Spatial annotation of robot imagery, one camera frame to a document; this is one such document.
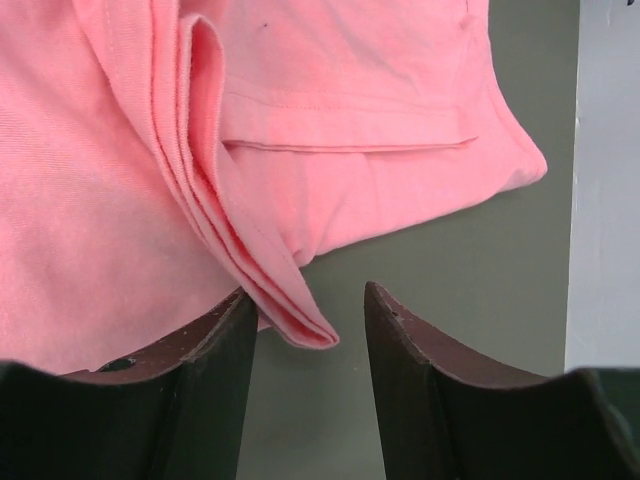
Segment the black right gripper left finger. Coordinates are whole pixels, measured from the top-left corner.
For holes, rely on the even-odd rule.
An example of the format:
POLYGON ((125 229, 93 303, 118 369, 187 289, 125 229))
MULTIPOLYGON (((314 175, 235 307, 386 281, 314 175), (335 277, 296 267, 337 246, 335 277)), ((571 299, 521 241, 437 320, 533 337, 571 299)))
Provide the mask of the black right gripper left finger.
POLYGON ((235 291, 97 371, 1 365, 5 479, 232 479, 257 333, 235 291))

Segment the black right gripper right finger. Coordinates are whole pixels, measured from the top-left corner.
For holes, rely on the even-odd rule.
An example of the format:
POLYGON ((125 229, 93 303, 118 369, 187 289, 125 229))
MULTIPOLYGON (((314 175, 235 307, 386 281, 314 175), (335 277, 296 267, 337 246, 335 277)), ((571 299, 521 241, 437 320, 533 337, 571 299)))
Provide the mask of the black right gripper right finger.
POLYGON ((364 314, 390 479, 635 479, 639 372, 544 377, 494 360, 376 283, 364 314))

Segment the pink t-shirt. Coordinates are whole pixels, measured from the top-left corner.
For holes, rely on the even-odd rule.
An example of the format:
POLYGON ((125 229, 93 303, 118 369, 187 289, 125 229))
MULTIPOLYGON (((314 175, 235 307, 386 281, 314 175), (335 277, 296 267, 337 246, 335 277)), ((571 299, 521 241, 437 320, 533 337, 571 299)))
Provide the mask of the pink t-shirt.
POLYGON ((5 1, 1 355, 94 370, 236 289, 335 346, 301 268, 529 185, 485 1, 5 1))

